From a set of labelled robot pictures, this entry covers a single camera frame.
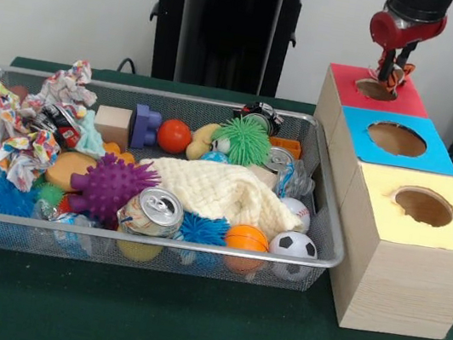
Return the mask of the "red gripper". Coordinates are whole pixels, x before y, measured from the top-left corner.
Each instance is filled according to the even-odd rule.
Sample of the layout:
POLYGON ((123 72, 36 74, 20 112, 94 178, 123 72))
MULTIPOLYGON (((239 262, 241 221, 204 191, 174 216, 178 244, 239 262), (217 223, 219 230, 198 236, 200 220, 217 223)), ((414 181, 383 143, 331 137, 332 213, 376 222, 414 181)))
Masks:
POLYGON ((447 18, 435 22, 405 20, 391 9, 384 8, 372 15, 370 35, 372 41, 384 50, 381 55, 377 79, 381 83, 394 82, 393 70, 396 49, 401 50, 400 67, 405 67, 417 43, 437 37, 446 27, 447 18))

